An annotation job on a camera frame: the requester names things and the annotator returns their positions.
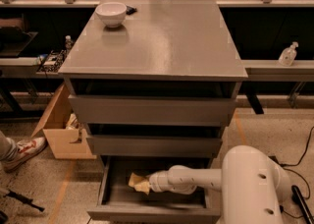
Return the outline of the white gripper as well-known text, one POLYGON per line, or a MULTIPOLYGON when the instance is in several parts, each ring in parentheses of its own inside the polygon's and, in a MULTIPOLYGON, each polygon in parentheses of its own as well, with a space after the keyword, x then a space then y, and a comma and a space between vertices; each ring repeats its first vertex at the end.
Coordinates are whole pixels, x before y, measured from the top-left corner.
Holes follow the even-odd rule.
POLYGON ((150 189, 155 193, 166 192, 171 188, 168 181, 168 172, 159 171, 149 176, 149 182, 147 180, 140 181, 134 185, 134 189, 137 192, 145 193, 149 195, 150 189))

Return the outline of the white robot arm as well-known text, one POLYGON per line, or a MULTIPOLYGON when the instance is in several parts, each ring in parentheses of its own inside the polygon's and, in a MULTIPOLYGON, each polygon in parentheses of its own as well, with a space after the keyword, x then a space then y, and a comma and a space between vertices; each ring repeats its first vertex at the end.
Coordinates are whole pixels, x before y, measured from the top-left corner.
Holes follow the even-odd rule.
POLYGON ((284 224, 280 205, 291 196, 287 171, 248 145, 231 148, 220 169, 175 165, 147 176, 132 174, 129 186, 145 194, 190 195, 198 188, 219 191, 224 224, 284 224))

